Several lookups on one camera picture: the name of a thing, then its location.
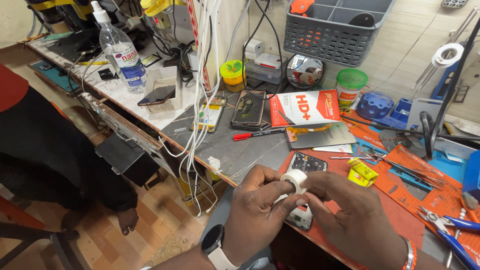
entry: gray plastic basket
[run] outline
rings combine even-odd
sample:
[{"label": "gray plastic basket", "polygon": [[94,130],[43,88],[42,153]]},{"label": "gray plastic basket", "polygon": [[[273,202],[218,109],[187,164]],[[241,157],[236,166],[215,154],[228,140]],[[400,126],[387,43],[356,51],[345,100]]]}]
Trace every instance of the gray plastic basket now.
[{"label": "gray plastic basket", "polygon": [[[380,27],[396,0],[315,0],[313,18],[290,13],[283,49],[346,67],[359,67],[367,58]],[[349,25],[361,12],[369,12],[375,25]]]}]

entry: orange bracelet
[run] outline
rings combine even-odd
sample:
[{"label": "orange bracelet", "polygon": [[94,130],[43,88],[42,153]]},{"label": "orange bracelet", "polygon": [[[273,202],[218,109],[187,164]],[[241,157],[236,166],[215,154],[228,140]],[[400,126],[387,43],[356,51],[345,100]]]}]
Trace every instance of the orange bracelet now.
[{"label": "orange bracelet", "polygon": [[413,259],[412,259],[412,264],[411,264],[411,267],[409,269],[407,269],[407,264],[408,264],[408,258],[407,258],[407,261],[405,262],[405,265],[403,266],[402,270],[414,270],[415,269],[415,265],[417,264],[417,248],[415,247],[415,245],[413,244],[413,242],[406,238],[406,237],[403,237],[405,239],[405,242],[409,241],[411,246],[412,246],[412,251],[413,251]]}]

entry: bare foot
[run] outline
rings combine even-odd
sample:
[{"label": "bare foot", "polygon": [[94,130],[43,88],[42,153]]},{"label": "bare foot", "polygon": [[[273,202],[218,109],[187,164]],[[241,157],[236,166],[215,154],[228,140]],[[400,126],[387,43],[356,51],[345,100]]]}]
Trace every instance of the bare foot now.
[{"label": "bare foot", "polygon": [[75,230],[83,216],[84,212],[69,210],[61,220],[60,229],[62,232]]},{"label": "bare foot", "polygon": [[130,208],[127,211],[117,213],[119,219],[119,225],[121,228],[121,233],[123,235],[128,235],[129,229],[133,232],[135,226],[137,226],[138,215],[135,208]]}]

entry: round mirror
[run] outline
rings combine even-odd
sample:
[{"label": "round mirror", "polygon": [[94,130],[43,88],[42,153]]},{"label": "round mirror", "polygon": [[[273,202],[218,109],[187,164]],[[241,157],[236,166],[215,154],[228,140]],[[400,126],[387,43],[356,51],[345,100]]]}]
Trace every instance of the round mirror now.
[{"label": "round mirror", "polygon": [[309,89],[316,86],[324,76],[322,61],[295,54],[288,61],[287,79],[295,88]]}]

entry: red shirt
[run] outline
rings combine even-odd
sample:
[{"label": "red shirt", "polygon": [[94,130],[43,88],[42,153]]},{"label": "red shirt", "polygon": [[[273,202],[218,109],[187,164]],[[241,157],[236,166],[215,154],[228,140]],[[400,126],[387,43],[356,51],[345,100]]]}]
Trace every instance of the red shirt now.
[{"label": "red shirt", "polygon": [[0,112],[22,100],[28,90],[28,81],[0,64]]}]

